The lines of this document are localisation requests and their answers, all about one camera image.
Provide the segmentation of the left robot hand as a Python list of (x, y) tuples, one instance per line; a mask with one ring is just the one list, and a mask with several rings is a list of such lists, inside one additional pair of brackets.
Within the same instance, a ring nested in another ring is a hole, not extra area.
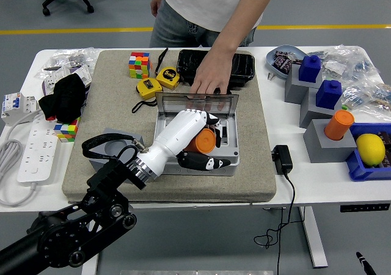
[(135, 164), (149, 178), (159, 177), (171, 157), (187, 169), (211, 171), (230, 165), (227, 159), (217, 159), (203, 153), (187, 152), (185, 148), (206, 125), (220, 125), (218, 117), (196, 109), (180, 111), (155, 138), (145, 153), (138, 153)]

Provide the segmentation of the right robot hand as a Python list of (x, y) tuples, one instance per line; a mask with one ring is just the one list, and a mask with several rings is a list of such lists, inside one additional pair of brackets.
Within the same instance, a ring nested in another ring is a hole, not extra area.
[(366, 275), (376, 275), (373, 267), (368, 263), (366, 258), (360, 252), (356, 252), (356, 256), (359, 259)]

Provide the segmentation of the person's left hand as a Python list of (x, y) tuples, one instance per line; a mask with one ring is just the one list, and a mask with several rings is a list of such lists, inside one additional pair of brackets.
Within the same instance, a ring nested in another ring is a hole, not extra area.
[(232, 70), (232, 59), (231, 53), (208, 52), (196, 71), (189, 93), (214, 94), (218, 89), (220, 94), (225, 95)]

